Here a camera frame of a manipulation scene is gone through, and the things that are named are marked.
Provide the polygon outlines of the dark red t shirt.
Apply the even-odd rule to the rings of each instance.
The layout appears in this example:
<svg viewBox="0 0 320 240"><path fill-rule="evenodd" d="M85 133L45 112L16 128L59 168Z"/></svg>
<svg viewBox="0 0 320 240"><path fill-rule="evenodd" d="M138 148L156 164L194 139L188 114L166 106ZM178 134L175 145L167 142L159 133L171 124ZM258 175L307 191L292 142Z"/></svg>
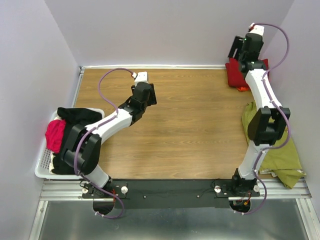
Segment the dark red t shirt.
<svg viewBox="0 0 320 240"><path fill-rule="evenodd" d="M257 61L241 61L238 62L234 58L229 58L229 62L225 64L226 72L227 72L227 83L230 87L250 87L247 82L245 81L245 77L243 72L240 70L240 64L246 64L247 67L251 67L254 70L255 65L259 65L260 67L263 66L266 70L269 69L269 60L257 60Z"/></svg>

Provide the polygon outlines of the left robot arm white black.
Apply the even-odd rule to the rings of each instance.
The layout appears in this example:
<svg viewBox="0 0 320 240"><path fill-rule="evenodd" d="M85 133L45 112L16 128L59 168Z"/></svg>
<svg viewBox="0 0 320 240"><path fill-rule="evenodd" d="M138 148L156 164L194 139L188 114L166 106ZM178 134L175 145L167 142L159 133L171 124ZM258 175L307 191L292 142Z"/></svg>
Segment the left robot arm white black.
<svg viewBox="0 0 320 240"><path fill-rule="evenodd" d="M61 160L72 167L76 175L92 182L93 191L101 198L107 197L111 191L111 177L99 166L102 144L140 120L147 107L157 104L152 83L138 82L131 90L132 96L114 113L87 126L73 126L60 152Z"/></svg>

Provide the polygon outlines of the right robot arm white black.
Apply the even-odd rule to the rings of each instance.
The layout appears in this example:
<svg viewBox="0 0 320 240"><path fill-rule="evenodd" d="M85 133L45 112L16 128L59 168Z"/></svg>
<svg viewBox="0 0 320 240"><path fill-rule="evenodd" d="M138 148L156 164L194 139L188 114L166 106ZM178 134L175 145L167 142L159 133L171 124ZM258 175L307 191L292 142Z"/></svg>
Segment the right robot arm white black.
<svg viewBox="0 0 320 240"><path fill-rule="evenodd" d="M267 152L282 138L291 115L290 109L277 100L268 80L267 66L259 59L263 44L263 34L252 30L245 37L236 36L231 47L256 103L256 113L247 127L248 149L227 187L234 196L254 191L259 168Z"/></svg>

